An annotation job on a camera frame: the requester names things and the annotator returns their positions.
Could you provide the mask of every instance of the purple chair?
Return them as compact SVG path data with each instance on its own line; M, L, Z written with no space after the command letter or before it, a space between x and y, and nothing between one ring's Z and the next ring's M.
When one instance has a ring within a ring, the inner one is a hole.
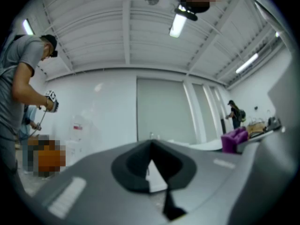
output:
M245 127L239 127L232 132L221 136L222 151L226 153L236 153L237 146L248 140L248 132Z

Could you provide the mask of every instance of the person in black clothing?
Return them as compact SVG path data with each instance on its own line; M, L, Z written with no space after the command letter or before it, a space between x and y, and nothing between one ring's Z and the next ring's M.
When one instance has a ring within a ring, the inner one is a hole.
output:
M234 129L239 128L240 121L238 117L239 117L240 110L232 100L229 101L228 105L230 105L231 107L231 113L226 116L226 119L232 118L233 128Z

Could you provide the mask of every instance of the white ceiling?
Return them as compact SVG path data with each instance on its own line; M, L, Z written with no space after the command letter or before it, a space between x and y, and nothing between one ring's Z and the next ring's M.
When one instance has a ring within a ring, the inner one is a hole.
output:
M59 57L40 62L51 80L103 68L151 68L225 85L235 70L274 40L252 0L222 0L179 38L169 36L175 0L32 0L21 13L37 35L58 38Z

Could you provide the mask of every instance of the long hair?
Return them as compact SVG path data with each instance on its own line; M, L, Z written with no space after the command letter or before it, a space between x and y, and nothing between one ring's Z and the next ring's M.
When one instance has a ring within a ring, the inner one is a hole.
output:
M238 106L232 101L231 105L233 106L233 108L236 110L236 111L240 111Z

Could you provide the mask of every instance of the black cord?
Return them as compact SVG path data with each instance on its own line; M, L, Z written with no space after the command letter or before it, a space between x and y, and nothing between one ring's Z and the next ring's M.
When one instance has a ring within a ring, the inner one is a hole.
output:
M42 119L41 119L41 122L39 123L40 125L42 124L42 121L43 121L43 119L44 119L44 117L45 117L46 112L47 112L47 110L45 110L45 112L44 112L44 115L43 115L43 117L42 117ZM37 131L37 130L35 129L35 131L34 131L32 134L30 134L29 136L24 137L24 138L22 138L22 139L19 139L19 140L14 140L14 139L10 139L10 138L7 138L7 137L3 137L2 135L0 135L0 138L2 138L2 139L4 139L4 140L13 141L13 142L17 143L17 142L19 142L19 141L27 140L27 139L30 138L32 135L34 135L34 133L35 133L36 131Z

